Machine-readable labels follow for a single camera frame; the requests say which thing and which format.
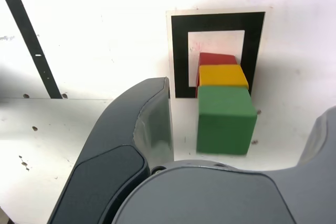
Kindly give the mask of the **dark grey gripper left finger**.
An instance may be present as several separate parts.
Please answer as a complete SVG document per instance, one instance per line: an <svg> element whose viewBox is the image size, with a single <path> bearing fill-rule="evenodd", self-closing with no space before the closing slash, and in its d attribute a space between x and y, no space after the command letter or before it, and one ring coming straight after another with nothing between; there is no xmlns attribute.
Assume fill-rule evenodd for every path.
<svg viewBox="0 0 336 224"><path fill-rule="evenodd" d="M111 223L151 169L173 159L169 79L146 79L100 115L49 223Z"/></svg>

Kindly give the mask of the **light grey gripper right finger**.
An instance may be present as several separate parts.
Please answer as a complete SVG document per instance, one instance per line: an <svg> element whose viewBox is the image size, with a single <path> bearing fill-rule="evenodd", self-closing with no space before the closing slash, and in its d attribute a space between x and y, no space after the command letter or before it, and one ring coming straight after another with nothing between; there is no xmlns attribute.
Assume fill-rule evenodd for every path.
<svg viewBox="0 0 336 224"><path fill-rule="evenodd" d="M296 166L176 162L142 182L113 222L335 223L335 108L316 119Z"/></svg>

